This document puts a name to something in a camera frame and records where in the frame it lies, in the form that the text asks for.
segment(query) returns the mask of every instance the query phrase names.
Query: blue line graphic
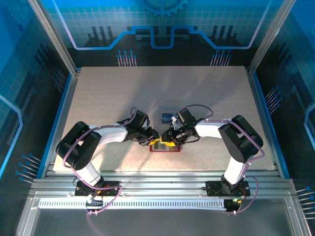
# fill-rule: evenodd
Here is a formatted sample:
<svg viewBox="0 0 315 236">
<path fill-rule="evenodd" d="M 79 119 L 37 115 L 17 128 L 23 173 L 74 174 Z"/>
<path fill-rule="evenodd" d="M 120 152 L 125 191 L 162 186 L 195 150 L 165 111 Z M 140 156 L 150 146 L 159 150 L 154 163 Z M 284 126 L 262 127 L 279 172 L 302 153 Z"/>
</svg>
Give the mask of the blue line graphic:
<svg viewBox="0 0 315 236">
<path fill-rule="evenodd" d="M 265 9 L 265 11 L 264 11 L 260 21 L 259 21 L 259 24 L 258 24 L 258 26 L 257 26 L 257 28 L 256 28 L 256 30 L 255 30 L 255 32 L 254 32 L 254 34 L 252 36 L 251 41 L 250 41 L 249 45 L 246 46 L 246 47 L 216 46 L 203 31 L 194 30 L 193 26 L 185 25 L 185 26 L 173 26 L 173 28 L 171 30 L 171 43 L 170 43 L 169 46 L 156 46 L 155 45 L 155 42 L 154 42 L 154 30 L 153 30 L 153 28 L 151 26 L 132 26 L 131 27 L 131 31 L 123 31 L 112 42 L 112 44 L 109 47 L 82 47 L 82 48 L 79 48 L 79 47 L 77 47 L 76 43 L 74 42 L 74 39 L 73 39 L 73 37 L 72 37 L 72 35 L 70 33 L 70 30 L 69 30 L 67 24 L 65 23 L 65 20 L 64 20 L 64 18 L 62 16 L 61 12 L 59 11 L 59 9 L 58 9 L 58 7 L 57 7 L 57 5 L 56 5 L 54 0 L 53 0 L 53 3 L 55 5 L 55 9 L 57 11 L 57 14 L 59 15 L 60 20 L 61 20 L 61 22 L 63 24 L 63 27 L 64 27 L 65 31 L 67 32 L 67 34 L 69 36 L 69 39 L 71 41 L 72 46 L 76 50 L 79 50 L 79 51 L 84 51 L 84 50 L 111 50 L 122 39 L 122 37 L 124 37 L 125 35 L 127 35 L 127 34 L 136 34 L 136 30 L 145 30 L 145 29 L 150 30 L 151 46 L 152 46 L 153 49 L 171 49 L 171 48 L 173 48 L 174 47 L 175 30 L 177 30 L 177 29 L 189 29 L 189 33 L 190 34 L 199 34 L 199 35 L 201 35 L 214 49 L 227 49 L 227 50 L 228 49 L 240 49 L 240 50 L 246 50 L 246 49 L 249 49 L 252 46 L 252 44 L 253 44 L 253 42 L 254 42 L 257 34 L 258 34 L 258 31 L 259 31 L 259 29 L 261 27 L 261 24 L 262 24 L 262 22 L 264 21 L 264 19 L 266 17 L 266 14 L 267 14 L 267 12 L 268 12 L 268 10 L 270 8 L 270 5 L 271 5 L 272 1 L 273 0 L 269 1 L 268 5 L 267 5 L 267 7 L 266 7 L 266 9 Z"/>
<path fill-rule="evenodd" d="M 12 141 L 12 143 L 11 143 L 11 146 L 10 146 L 10 148 L 9 148 L 9 150 L 8 150 L 8 152 L 7 152 L 6 156 L 5 156 L 5 158 L 4 158 L 3 164 L 2 164 L 1 169 L 0 169 L 0 179 L 1 179 L 2 174 L 3 174 L 4 170 L 5 170 L 5 167 L 6 167 L 6 165 L 8 164 L 8 161 L 9 161 L 9 159 L 10 159 L 10 156 L 11 156 L 11 154 L 12 154 L 12 152 L 13 152 L 14 147 L 15 147 L 16 141 L 18 140 L 18 138 L 19 138 L 19 136 L 20 136 L 20 133 L 21 133 L 21 131 L 22 131 L 22 128 L 23 128 L 23 121 L 22 121 L 22 114 L 21 114 L 21 111 L 20 111 L 16 106 L 14 106 L 11 102 L 9 102 L 9 101 L 8 101 L 5 97 L 3 97 L 2 95 L 0 95 L 0 99 L 1 99 L 5 104 L 7 104 L 12 110 L 14 110 L 14 111 L 16 112 L 16 114 L 18 115 L 18 119 L 19 119 L 19 128 L 18 128 L 18 130 L 16 131 L 16 134 L 15 134 L 15 136 L 14 136 L 14 138 L 13 138 L 13 141 Z"/>
<path fill-rule="evenodd" d="M 308 123 L 308 120 L 309 120 L 309 116 L 310 116 L 310 113 L 311 111 L 313 111 L 315 109 L 315 103 L 313 103 L 307 110 L 306 110 L 306 113 L 305 113 L 305 119 L 304 119 L 304 128 L 307 132 L 307 135 L 309 136 L 309 139 L 313 145 L 313 148 L 315 150 L 315 140 L 314 140 L 314 137 L 312 135 L 312 132 L 309 128 L 309 126 L 307 125 Z"/>
</svg>

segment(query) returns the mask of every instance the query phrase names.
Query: glass panel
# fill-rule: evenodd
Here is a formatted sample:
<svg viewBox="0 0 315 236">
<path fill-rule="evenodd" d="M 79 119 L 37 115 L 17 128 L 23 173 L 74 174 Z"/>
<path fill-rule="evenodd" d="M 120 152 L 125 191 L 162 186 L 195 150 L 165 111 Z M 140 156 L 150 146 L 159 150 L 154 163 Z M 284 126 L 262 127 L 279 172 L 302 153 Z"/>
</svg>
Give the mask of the glass panel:
<svg viewBox="0 0 315 236">
<path fill-rule="evenodd" d="M 77 66 L 248 66 L 281 0 L 43 0 Z"/>
<path fill-rule="evenodd" d="M 257 70 L 264 95 L 275 90 L 267 106 L 294 179 L 315 176 L 314 9 L 314 1 L 296 1 Z"/>
<path fill-rule="evenodd" d="M 0 32 L 0 235 L 14 235 L 69 72 L 26 0 L 1 1 Z"/>
</svg>

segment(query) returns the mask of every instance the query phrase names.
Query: gear graphic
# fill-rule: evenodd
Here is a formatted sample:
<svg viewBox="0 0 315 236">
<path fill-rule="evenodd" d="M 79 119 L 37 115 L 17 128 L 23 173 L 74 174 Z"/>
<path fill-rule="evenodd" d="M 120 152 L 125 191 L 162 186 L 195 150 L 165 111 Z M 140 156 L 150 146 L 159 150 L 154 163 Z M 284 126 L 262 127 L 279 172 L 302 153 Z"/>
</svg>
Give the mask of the gear graphic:
<svg viewBox="0 0 315 236">
<path fill-rule="evenodd" d="M 5 5 L 18 22 L 26 20 L 30 14 L 30 6 L 27 0 L 7 0 Z"/>
<path fill-rule="evenodd" d="M 148 14 L 164 17 L 171 16 L 171 13 L 176 14 L 179 9 L 182 10 L 188 0 L 139 0 L 139 3 Z"/>
</svg>

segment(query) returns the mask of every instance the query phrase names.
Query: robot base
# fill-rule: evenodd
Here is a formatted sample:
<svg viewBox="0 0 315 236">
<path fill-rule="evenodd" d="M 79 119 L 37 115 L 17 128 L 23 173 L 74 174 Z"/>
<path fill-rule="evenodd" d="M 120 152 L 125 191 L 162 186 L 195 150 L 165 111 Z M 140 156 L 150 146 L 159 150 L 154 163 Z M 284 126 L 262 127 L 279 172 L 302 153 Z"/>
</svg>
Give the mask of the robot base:
<svg viewBox="0 0 315 236">
<path fill-rule="evenodd" d="M 119 181 L 103 181 L 102 187 L 112 187 L 119 185 Z M 77 186 L 75 188 L 75 196 L 88 196 L 89 194 L 93 194 L 94 196 L 112 196 L 115 197 L 118 193 L 118 189 L 109 189 L 104 191 L 93 190 L 86 186 L 82 181 L 77 182 Z"/>
<path fill-rule="evenodd" d="M 208 197 L 241 197 L 246 193 L 246 197 L 251 195 L 250 188 L 247 181 L 241 181 L 239 186 L 234 188 L 230 194 L 225 194 L 223 192 L 221 181 L 207 181 L 206 187 L 203 187 L 202 190 L 207 191 Z"/>
</svg>

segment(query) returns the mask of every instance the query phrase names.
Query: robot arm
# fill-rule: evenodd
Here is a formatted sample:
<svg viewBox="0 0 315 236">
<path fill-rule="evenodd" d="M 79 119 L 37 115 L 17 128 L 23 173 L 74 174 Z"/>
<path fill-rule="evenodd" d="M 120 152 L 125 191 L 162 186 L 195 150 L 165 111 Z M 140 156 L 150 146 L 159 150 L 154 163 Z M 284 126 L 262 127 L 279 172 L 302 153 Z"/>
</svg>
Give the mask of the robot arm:
<svg viewBox="0 0 315 236">
<path fill-rule="evenodd" d="M 102 185 L 104 185 L 102 176 L 91 163 L 91 158 L 98 145 L 133 140 L 137 141 L 140 145 L 146 146 L 159 140 L 158 133 L 149 126 L 150 121 L 148 116 L 140 110 L 136 112 L 137 114 L 129 124 L 115 127 L 115 125 L 122 125 L 130 120 L 125 119 L 115 123 L 113 126 L 89 133 L 76 145 L 66 159 L 66 163 L 90 186 L 103 187 Z M 57 145 L 56 153 L 61 158 L 64 158 L 76 140 L 93 128 L 95 126 L 88 126 L 82 121 L 77 122 Z"/>
<path fill-rule="evenodd" d="M 262 138 L 242 116 L 236 116 L 231 121 L 241 127 L 260 147 L 263 146 Z M 167 145 L 183 145 L 191 136 L 222 138 L 229 154 L 230 162 L 221 177 L 223 192 L 230 194 L 244 179 L 248 160 L 258 153 L 258 149 L 242 135 L 241 131 L 229 122 L 204 119 L 196 120 L 188 109 L 176 114 L 173 125 L 161 136 L 161 142 Z"/>
</svg>

